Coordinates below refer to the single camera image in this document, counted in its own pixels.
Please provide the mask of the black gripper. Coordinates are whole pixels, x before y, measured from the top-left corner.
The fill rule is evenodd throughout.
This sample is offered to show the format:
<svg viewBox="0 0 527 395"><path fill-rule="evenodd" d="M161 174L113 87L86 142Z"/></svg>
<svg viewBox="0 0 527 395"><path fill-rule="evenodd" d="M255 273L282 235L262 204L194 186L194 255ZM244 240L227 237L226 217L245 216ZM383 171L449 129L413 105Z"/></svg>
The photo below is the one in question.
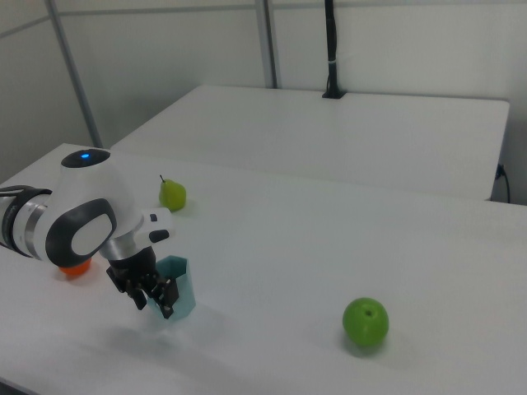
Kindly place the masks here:
<svg viewBox="0 0 527 395"><path fill-rule="evenodd" d="M164 319L174 314L174 305L180 298L179 288L174 277L156 276L153 247L144 248L129 258L110 261L106 273L118 290L133 300L137 309L144 309L148 305ZM147 298L142 289L137 287L146 277L144 293Z"/></svg>

